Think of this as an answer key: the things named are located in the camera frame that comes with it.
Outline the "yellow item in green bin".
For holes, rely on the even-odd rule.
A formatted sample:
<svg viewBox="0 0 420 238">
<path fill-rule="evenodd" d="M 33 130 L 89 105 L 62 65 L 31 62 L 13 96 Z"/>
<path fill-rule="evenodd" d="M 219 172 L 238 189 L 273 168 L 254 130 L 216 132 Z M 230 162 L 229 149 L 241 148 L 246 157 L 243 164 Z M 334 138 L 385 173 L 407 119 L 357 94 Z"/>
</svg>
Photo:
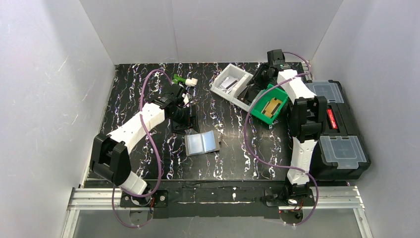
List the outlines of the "yellow item in green bin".
<svg viewBox="0 0 420 238">
<path fill-rule="evenodd" d="M 282 103 L 283 102 L 281 100 L 277 98 L 272 98 L 265 105 L 264 109 L 262 110 L 262 114 L 264 114 L 268 118 L 273 118 L 273 116 L 276 114 Z"/>
</svg>

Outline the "cards in white bin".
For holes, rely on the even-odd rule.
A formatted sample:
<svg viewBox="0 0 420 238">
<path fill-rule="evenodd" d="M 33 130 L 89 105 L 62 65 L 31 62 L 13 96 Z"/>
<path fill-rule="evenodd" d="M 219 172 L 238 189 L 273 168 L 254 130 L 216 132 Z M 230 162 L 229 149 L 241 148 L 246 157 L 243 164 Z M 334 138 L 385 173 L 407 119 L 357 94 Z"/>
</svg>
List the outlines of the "cards in white bin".
<svg viewBox="0 0 420 238">
<path fill-rule="evenodd" d="M 239 82 L 238 78 L 233 76 L 226 77 L 219 85 L 219 89 L 225 93 L 230 93 L 233 87 Z"/>
</svg>

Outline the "green plastic bin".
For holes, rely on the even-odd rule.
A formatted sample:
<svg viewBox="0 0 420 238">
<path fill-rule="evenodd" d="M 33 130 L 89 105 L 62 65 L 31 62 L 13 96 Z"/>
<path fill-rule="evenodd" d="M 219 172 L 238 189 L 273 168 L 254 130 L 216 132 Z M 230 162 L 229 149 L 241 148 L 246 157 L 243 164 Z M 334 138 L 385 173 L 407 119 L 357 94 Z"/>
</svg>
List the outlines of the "green plastic bin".
<svg viewBox="0 0 420 238">
<path fill-rule="evenodd" d="M 288 102 L 288 99 L 288 95 L 284 90 L 274 88 L 256 102 L 251 114 L 266 124 L 271 125 Z"/>
</svg>

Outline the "green white pipe fitting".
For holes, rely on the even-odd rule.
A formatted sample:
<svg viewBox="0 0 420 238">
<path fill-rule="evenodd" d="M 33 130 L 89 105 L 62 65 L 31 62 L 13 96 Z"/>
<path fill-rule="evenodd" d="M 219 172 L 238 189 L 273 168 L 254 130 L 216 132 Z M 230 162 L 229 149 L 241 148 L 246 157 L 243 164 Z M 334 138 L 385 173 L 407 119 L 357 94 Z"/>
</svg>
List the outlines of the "green white pipe fitting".
<svg viewBox="0 0 420 238">
<path fill-rule="evenodd" d="M 198 83 L 198 80 L 195 78 L 182 78 L 178 74 L 174 74 L 172 82 L 176 84 L 182 83 L 188 87 L 195 87 Z"/>
</svg>

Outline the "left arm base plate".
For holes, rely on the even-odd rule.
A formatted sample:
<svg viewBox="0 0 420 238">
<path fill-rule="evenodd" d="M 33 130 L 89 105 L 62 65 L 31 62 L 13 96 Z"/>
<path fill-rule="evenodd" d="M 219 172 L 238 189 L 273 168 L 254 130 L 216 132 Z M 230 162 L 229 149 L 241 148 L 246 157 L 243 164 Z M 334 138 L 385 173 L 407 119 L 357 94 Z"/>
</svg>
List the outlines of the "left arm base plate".
<svg viewBox="0 0 420 238">
<path fill-rule="evenodd" d="M 168 206 L 168 191 L 157 190 L 153 195 L 147 197 L 135 197 L 122 191 L 119 206 L 123 208 L 164 208 Z"/>
</svg>

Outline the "white two-compartment bin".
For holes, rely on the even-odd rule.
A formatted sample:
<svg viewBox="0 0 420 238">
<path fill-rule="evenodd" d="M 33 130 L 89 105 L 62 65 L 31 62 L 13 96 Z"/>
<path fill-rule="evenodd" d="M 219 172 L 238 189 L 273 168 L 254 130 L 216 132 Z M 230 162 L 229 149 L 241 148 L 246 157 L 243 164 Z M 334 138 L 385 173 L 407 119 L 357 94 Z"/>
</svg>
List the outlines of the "white two-compartment bin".
<svg viewBox="0 0 420 238">
<path fill-rule="evenodd" d="M 219 85 L 228 76 L 233 76 L 233 77 L 238 78 L 239 82 L 233 87 L 230 93 L 225 93 L 219 89 Z M 250 81 L 252 77 L 253 77 L 252 74 L 229 63 L 227 67 L 215 78 L 210 90 L 214 92 L 215 94 L 219 95 L 220 97 L 231 102 L 232 104 L 248 112 L 250 110 L 251 104 L 255 102 L 255 99 L 249 105 L 247 105 L 239 101 L 237 97 L 244 89 L 247 88 L 247 83 Z"/>
</svg>

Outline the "black tool box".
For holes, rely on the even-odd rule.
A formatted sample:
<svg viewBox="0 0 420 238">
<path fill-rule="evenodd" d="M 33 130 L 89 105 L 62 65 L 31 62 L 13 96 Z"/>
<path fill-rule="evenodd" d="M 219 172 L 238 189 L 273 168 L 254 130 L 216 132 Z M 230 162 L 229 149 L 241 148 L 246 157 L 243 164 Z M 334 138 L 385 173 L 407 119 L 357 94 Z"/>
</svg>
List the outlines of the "black tool box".
<svg viewBox="0 0 420 238">
<path fill-rule="evenodd" d="M 305 85 L 327 100 L 326 127 L 314 148 L 309 173 L 316 180 L 359 179 L 371 165 L 340 82 L 307 81 Z"/>
</svg>

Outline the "black item in bin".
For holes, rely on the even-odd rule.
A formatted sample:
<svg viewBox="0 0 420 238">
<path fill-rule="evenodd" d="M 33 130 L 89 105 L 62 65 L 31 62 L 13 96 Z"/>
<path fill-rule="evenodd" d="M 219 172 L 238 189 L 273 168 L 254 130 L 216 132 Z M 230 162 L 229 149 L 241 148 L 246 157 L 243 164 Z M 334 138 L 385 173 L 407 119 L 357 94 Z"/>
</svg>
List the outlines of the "black item in bin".
<svg viewBox="0 0 420 238">
<path fill-rule="evenodd" d="M 239 101 L 241 101 L 244 104 L 249 105 L 252 100 L 249 99 L 249 93 L 248 93 L 248 88 L 244 89 L 237 97 L 237 99 Z"/>
</svg>

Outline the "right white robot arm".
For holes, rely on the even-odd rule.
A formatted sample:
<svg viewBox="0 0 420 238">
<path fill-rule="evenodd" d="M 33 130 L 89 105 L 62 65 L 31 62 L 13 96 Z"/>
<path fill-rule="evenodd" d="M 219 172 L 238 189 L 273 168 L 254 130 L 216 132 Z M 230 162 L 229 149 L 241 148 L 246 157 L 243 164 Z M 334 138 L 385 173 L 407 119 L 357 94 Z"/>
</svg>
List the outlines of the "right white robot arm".
<svg viewBox="0 0 420 238">
<path fill-rule="evenodd" d="M 310 73 L 297 74 L 286 62 L 285 52 L 277 49 L 267 52 L 267 62 L 260 65 L 249 83 L 259 92 L 247 115 L 272 124 L 286 104 L 291 107 L 288 125 L 293 150 L 287 181 L 280 192 L 284 198 L 308 196 L 313 151 L 326 127 L 326 98 L 317 96 L 303 82 Z"/>
</svg>

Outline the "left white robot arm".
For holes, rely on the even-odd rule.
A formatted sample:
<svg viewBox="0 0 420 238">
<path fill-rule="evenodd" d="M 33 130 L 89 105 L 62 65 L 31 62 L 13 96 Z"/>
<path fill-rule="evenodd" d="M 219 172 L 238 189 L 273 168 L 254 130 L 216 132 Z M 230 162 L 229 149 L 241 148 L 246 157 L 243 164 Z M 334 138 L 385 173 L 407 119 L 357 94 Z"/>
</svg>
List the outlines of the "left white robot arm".
<svg viewBox="0 0 420 238">
<path fill-rule="evenodd" d="M 169 91 L 142 105 L 140 111 L 120 128 L 96 135 L 90 170 L 133 197 L 151 196 L 155 190 L 132 171 L 130 152 L 150 135 L 151 129 L 165 120 L 169 120 L 175 134 L 184 135 L 189 129 L 199 131 L 197 108 L 189 104 L 190 98 L 185 88 L 172 84 Z"/>
</svg>

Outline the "aluminium frame rail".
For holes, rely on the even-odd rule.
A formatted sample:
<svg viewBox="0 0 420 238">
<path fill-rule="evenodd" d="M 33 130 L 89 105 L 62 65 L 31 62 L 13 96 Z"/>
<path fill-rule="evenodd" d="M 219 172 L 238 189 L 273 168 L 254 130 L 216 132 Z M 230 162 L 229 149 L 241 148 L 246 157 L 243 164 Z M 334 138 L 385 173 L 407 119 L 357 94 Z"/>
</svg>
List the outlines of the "aluminium frame rail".
<svg viewBox="0 0 420 238">
<path fill-rule="evenodd" d="M 296 215 L 284 205 L 267 207 L 245 187 L 185 188 L 157 199 L 153 212 L 126 207 L 120 191 L 75 189 L 64 238 L 370 238 L 355 186 L 321 187 L 318 204 Z"/>
</svg>

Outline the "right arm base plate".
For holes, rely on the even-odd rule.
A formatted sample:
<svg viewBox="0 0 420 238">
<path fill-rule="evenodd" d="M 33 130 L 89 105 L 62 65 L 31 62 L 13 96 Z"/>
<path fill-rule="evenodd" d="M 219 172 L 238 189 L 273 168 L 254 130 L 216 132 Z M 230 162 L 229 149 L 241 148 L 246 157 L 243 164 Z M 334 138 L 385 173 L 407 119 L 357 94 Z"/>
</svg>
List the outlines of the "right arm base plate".
<svg viewBox="0 0 420 238">
<path fill-rule="evenodd" d="M 307 196 L 303 195 L 289 195 L 282 188 L 265 189 L 260 201 L 267 207 L 283 207 L 293 210 L 304 206 L 314 206 L 315 196 L 312 190 L 309 190 Z"/>
</svg>

